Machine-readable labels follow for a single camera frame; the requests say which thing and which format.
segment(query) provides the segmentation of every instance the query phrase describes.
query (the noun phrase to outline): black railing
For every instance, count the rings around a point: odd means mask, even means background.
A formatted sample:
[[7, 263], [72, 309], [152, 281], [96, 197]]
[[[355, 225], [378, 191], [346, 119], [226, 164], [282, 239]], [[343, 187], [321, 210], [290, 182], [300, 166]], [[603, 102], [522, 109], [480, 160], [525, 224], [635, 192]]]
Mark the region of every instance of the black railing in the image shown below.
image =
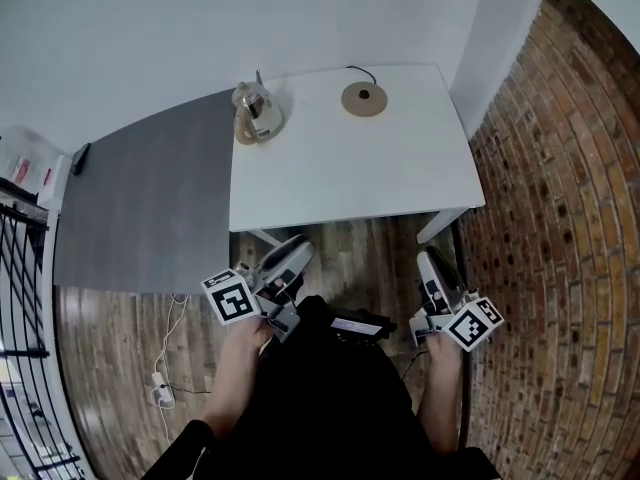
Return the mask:
[[8, 179], [0, 177], [0, 192], [7, 194], [12, 199], [36, 206], [38, 196], [21, 189], [18, 185], [11, 183]]
[[35, 478], [85, 478], [65, 440], [47, 382], [42, 249], [48, 228], [0, 205], [0, 402]]

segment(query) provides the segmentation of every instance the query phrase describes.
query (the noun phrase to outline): brick wall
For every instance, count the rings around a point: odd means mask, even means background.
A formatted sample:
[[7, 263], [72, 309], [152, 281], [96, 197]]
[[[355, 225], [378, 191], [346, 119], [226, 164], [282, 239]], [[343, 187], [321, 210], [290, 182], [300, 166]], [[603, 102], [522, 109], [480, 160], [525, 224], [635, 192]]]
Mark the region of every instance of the brick wall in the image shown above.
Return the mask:
[[637, 52], [589, 0], [544, 0], [471, 141], [487, 206], [461, 225], [507, 319], [470, 430], [504, 478], [622, 478], [640, 448], [639, 117]]

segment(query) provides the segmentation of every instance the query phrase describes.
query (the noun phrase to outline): power adapter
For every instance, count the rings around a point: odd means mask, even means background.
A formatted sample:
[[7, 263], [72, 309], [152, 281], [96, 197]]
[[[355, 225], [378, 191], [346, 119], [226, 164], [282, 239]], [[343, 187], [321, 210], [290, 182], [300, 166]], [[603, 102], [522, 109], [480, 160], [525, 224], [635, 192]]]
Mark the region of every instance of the power adapter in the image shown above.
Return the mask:
[[153, 379], [154, 389], [153, 391], [157, 393], [158, 399], [157, 404], [163, 408], [170, 408], [175, 405], [175, 400], [173, 399], [173, 393], [169, 386], [164, 380], [164, 376], [160, 372], [154, 372], [151, 375]]

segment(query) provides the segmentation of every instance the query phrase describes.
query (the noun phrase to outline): black shirt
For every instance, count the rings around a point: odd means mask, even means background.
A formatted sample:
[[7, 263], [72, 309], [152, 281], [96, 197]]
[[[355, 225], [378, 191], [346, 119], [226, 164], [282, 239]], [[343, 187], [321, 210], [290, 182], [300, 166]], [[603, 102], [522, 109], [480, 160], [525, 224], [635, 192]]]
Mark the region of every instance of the black shirt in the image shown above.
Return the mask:
[[289, 339], [272, 340], [261, 355], [251, 402], [231, 435], [219, 442], [192, 421], [144, 478], [186, 479], [199, 458], [196, 480], [250, 471], [498, 478], [480, 450], [433, 452], [389, 358], [376, 344], [341, 340], [324, 300], [307, 297], [298, 312]]

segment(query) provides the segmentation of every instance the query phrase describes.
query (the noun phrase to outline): person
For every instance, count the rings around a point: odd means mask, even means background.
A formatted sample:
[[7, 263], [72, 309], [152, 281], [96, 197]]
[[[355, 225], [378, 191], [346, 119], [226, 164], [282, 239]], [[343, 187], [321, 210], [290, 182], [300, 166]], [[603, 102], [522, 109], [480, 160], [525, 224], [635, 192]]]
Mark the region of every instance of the person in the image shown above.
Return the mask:
[[279, 343], [264, 319], [233, 324], [201, 420], [191, 421], [144, 476], [195, 480], [247, 472], [414, 471], [424, 478], [499, 478], [477, 449], [456, 450], [461, 349], [444, 333], [430, 357], [417, 415], [391, 360], [330, 328], [320, 297]]

